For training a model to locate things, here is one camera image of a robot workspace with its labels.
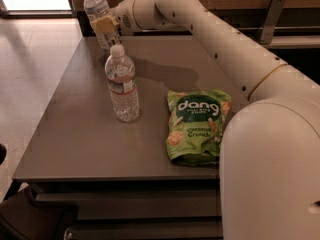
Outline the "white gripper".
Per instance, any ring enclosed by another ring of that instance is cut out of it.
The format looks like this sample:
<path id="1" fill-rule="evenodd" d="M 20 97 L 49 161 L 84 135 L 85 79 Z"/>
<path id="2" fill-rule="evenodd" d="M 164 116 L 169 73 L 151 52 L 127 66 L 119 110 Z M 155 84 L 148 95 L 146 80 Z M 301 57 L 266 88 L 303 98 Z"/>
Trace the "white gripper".
<path id="1" fill-rule="evenodd" d="M 123 0 L 113 8 L 113 14 L 119 23 L 122 35 L 133 35 L 137 29 L 133 16 L 135 0 Z M 117 23 L 109 16 L 103 16 L 91 22 L 91 27 L 96 34 L 100 45 L 120 44 L 120 36 Z"/>

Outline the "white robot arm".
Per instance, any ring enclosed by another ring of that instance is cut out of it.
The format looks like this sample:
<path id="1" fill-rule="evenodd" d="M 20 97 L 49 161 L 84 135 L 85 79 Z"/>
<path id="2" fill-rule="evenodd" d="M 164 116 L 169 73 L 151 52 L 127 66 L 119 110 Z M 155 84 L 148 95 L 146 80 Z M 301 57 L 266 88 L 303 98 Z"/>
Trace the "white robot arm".
<path id="1" fill-rule="evenodd" d="M 134 30 L 190 31 L 248 104 L 221 143 L 224 240 L 320 240 L 320 87 L 199 0 L 124 0 Z"/>

